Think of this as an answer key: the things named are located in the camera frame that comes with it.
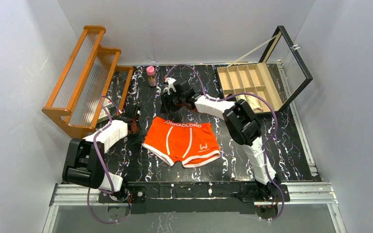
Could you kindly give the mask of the orange boxer underwear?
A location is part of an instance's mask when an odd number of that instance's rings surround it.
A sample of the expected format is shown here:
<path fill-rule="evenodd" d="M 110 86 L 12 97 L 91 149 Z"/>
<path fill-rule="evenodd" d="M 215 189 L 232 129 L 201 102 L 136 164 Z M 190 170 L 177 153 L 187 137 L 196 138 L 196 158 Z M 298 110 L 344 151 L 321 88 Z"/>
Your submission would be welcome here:
<path fill-rule="evenodd" d="M 196 168 L 221 158 L 210 123 L 178 123 L 155 117 L 142 147 L 169 166 Z"/>

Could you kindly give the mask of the beige boxer underwear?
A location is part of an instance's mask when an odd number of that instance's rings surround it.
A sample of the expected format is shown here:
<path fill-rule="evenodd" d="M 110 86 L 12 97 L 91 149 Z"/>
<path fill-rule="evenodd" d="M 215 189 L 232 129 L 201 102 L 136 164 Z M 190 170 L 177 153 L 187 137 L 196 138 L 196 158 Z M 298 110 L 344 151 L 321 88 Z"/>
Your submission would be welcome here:
<path fill-rule="evenodd" d="M 256 98 L 256 97 L 253 97 L 251 95 L 247 96 L 247 102 L 249 104 L 249 106 L 251 107 L 251 109 L 255 112 L 255 113 L 261 113 L 263 112 L 263 108 L 261 106 L 261 104 L 259 103 L 259 99 Z"/>

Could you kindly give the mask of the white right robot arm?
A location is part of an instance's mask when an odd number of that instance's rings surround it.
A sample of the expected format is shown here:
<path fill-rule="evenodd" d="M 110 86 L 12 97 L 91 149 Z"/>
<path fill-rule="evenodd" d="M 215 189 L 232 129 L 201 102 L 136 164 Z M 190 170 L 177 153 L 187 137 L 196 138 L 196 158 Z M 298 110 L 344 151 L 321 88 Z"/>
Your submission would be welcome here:
<path fill-rule="evenodd" d="M 186 107 L 224 120 L 231 138 L 242 146 L 250 160 L 255 180 L 265 186 L 279 186 L 276 172 L 265 153 L 261 124 L 247 101 L 232 102 L 227 98 L 217 99 L 197 93 L 185 80 L 165 77 L 164 84 L 162 113 L 168 114 Z"/>

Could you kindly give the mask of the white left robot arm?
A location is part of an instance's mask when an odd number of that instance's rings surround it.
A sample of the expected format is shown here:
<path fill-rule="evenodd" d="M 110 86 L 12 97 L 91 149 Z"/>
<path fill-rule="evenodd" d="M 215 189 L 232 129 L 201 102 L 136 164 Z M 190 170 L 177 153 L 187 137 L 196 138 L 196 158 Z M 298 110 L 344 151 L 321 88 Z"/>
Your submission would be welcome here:
<path fill-rule="evenodd" d="M 120 191 L 123 178 L 109 172 L 104 156 L 117 142 L 139 135 L 140 115 L 140 106 L 128 105 L 103 128 L 84 138 L 72 139 L 63 168 L 63 181 L 108 194 Z"/>

